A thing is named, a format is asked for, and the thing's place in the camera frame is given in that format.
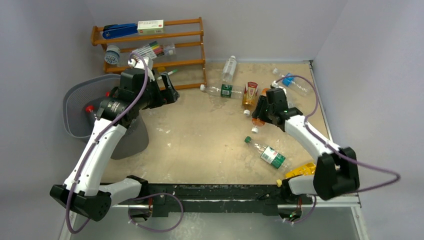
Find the orange drink bottle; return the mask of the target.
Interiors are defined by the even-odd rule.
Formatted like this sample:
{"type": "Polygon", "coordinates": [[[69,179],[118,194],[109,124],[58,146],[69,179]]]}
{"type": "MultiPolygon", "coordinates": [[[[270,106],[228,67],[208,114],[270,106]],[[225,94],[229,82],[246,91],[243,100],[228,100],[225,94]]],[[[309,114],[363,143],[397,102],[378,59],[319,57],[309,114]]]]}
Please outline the orange drink bottle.
{"type": "MultiPolygon", "coordinates": [[[[266,91],[269,90],[269,88],[264,88],[260,94],[260,96],[266,97],[266,91]]],[[[259,128],[263,127],[266,123],[258,118],[252,118],[253,127],[251,129],[251,132],[254,134],[257,134],[259,132],[259,128]]]]}

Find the yellow bottle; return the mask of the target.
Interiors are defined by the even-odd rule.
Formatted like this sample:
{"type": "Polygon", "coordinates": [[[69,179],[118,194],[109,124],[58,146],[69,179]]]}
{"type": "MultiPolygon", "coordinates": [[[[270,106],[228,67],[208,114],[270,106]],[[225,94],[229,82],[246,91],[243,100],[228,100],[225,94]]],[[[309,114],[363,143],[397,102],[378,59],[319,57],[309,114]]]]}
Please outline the yellow bottle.
{"type": "Polygon", "coordinates": [[[288,163],[282,163],[278,165],[277,163],[272,163],[271,166],[276,168],[279,171],[282,171],[283,177],[276,180],[277,187],[281,187],[283,185],[284,179],[289,179],[297,176],[310,176],[314,175],[316,171],[316,165],[312,162],[299,165],[297,167],[293,167],[293,165],[288,163]]]}

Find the bottle green cap green label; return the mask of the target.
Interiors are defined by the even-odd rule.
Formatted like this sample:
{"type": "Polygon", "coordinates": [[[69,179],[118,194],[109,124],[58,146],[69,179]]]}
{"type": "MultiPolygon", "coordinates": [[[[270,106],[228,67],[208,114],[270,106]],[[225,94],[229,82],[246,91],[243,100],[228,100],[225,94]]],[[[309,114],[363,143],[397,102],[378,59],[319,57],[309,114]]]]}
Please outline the bottle green cap green label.
{"type": "Polygon", "coordinates": [[[244,142],[247,144],[251,152],[271,165],[273,168],[277,170],[284,169],[287,171],[292,166],[289,160],[282,153],[275,150],[268,144],[252,139],[250,136],[246,136],[244,142]]]}

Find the bottle red blue label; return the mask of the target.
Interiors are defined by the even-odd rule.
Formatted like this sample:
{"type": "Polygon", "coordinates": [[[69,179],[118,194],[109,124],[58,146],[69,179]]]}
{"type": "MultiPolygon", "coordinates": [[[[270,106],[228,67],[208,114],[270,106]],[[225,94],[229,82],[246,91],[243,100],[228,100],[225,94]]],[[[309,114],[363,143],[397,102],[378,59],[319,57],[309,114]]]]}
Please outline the bottle red blue label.
{"type": "Polygon", "coordinates": [[[96,115],[96,109],[93,105],[88,105],[85,108],[85,112],[86,112],[86,116],[88,119],[88,123],[90,124],[90,126],[94,126],[95,121],[97,120],[97,115],[96,115]]]}

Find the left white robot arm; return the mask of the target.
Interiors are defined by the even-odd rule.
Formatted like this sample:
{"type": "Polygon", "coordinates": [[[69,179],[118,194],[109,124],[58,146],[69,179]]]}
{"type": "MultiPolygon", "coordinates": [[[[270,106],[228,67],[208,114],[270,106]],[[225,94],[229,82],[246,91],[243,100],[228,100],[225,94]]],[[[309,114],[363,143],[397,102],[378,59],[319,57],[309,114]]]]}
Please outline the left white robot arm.
{"type": "Polygon", "coordinates": [[[164,89],[160,89],[154,76],[151,71],[128,68],[121,73],[119,86],[102,98],[81,158],[65,182],[53,185],[50,190],[50,196],[67,211],[98,222],[116,204],[130,199],[138,205],[148,201],[145,179],[130,175],[120,182],[101,185],[101,178],[116,146],[140,110],[178,100],[180,95],[169,74],[160,74],[164,89]]]}

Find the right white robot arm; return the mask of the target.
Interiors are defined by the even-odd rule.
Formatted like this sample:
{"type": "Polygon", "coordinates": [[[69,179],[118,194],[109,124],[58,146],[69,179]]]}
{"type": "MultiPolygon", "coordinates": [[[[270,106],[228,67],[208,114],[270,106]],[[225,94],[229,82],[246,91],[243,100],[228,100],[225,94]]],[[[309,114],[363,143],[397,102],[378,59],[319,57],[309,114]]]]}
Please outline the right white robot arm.
{"type": "Polygon", "coordinates": [[[284,202],[292,204],[300,195],[316,195],[322,200],[329,200],[359,189],[355,151],[350,147],[342,148],[325,138],[308,123],[299,109],[290,108],[282,88],[267,89],[258,98],[252,116],[277,126],[293,137],[315,162],[314,175],[283,180],[280,196],[284,202]]]}

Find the amber tea bottle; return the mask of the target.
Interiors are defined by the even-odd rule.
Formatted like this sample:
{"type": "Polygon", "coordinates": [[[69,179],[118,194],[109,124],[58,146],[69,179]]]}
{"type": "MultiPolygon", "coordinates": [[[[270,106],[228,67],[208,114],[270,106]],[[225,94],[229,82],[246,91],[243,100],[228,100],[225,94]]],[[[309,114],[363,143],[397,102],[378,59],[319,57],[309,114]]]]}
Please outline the amber tea bottle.
{"type": "Polygon", "coordinates": [[[256,99],[258,94],[258,84],[253,81],[249,81],[245,84],[243,98],[242,98],[242,110],[245,116],[250,116],[256,106],[256,99]]]}

